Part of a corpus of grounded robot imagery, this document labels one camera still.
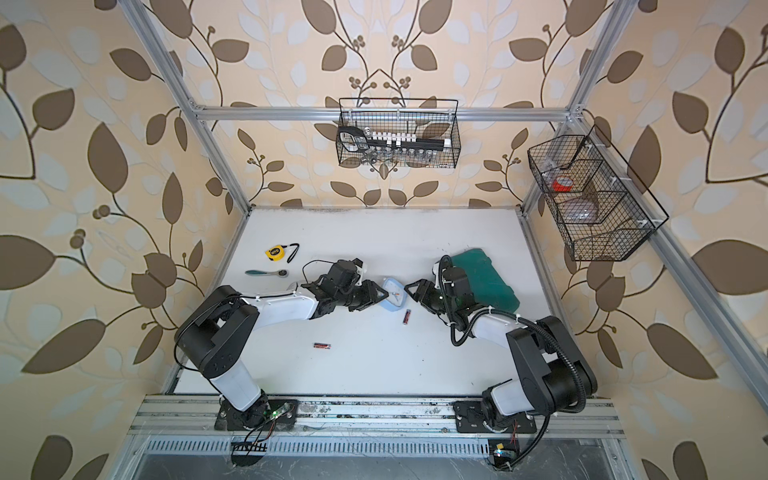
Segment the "light blue alarm clock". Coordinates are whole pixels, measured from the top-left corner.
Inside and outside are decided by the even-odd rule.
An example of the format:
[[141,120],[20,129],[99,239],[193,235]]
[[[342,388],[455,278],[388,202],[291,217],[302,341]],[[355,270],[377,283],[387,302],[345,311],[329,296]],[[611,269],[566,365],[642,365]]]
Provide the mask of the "light blue alarm clock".
[[407,297],[404,285],[394,278],[387,277],[383,280],[382,288],[388,293],[388,296],[379,305],[391,312],[401,310]]

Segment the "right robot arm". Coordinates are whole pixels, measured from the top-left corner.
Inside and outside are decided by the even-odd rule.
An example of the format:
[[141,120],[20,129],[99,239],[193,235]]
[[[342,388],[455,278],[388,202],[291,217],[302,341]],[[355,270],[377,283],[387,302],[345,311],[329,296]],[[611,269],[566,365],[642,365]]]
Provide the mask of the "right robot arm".
[[405,292],[450,329],[451,344],[470,339],[509,349],[515,373],[481,394],[481,411],[500,430],[520,413],[550,416],[579,413],[598,389],[596,375],[563,321],[549,315],[530,320],[520,301],[483,254],[443,256],[434,278],[405,286]]

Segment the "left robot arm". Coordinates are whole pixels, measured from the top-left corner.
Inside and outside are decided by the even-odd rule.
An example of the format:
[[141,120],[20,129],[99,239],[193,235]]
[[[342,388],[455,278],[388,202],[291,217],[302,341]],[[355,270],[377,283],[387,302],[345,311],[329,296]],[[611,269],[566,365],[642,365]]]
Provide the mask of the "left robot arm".
[[242,355],[253,332],[283,322],[309,321],[338,307],[362,311],[389,297],[371,280],[334,284],[323,275],[280,294],[246,296],[224,285],[205,298],[174,335],[175,347],[192,362],[228,405],[249,412],[266,401]]

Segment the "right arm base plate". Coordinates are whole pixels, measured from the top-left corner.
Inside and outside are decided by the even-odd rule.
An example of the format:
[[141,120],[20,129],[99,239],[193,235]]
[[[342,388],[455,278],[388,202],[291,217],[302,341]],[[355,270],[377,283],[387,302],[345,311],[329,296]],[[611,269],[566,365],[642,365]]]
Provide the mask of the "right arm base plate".
[[456,401],[452,403],[459,433],[533,434],[537,426],[525,412],[502,415],[489,402]]

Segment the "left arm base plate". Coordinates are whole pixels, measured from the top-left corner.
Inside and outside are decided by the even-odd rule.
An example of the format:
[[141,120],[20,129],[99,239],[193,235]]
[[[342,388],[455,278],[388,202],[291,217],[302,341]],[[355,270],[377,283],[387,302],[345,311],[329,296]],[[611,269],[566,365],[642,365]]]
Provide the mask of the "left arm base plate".
[[289,431],[296,423],[298,406],[296,399],[260,399],[246,411],[239,411],[222,398],[214,429],[251,431],[274,427],[277,431]]

